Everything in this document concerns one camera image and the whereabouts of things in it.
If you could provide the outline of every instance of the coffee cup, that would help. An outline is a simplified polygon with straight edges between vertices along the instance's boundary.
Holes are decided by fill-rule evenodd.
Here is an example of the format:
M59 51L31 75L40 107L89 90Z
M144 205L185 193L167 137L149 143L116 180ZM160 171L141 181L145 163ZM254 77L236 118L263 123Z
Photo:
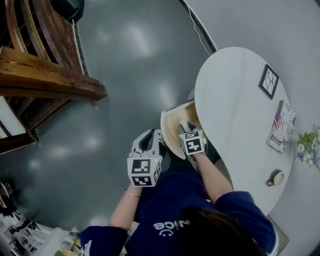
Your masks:
M285 178L284 172L282 170L275 169L271 173L270 178L267 180L266 185L268 187L279 186L282 183L282 181L284 180L284 178Z

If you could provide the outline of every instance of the gray floor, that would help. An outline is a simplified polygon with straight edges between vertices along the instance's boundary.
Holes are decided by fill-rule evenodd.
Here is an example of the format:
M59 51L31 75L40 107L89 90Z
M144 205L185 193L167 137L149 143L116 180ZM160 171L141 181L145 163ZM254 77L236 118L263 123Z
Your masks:
M0 156L0 175L17 180L27 217L81 230L108 223L129 184L133 140L187 99L208 55L178 0L86 0L78 28L108 97L98 109L73 102L55 114L39 145Z

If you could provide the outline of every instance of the person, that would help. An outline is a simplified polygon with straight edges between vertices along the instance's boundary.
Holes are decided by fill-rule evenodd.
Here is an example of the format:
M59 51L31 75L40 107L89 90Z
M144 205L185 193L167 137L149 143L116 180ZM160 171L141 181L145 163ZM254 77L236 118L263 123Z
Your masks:
M248 192L233 191L204 153L192 157L199 171L168 153L170 167L155 187L129 185L109 225L81 233L90 256L276 254L274 227ZM139 225L128 238L134 221Z

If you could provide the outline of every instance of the dark hair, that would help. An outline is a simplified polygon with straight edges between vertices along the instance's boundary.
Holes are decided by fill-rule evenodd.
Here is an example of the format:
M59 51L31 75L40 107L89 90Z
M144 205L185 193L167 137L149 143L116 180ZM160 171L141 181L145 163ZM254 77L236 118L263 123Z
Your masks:
M180 220L189 220L177 233L186 256L264 256L250 234L231 216L208 209L188 207Z

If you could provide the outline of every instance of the white table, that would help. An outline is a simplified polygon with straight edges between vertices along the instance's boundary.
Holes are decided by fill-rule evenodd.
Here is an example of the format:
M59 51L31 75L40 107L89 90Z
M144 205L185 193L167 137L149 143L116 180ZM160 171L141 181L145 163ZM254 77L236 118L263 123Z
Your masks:
M234 190L250 192L267 215L285 188L295 146L289 144L281 154L266 144L279 100L288 97L280 80L273 100L258 88L265 64L248 49L219 50L203 64L194 99L202 128L224 161ZM280 186L268 187L274 169L285 178Z

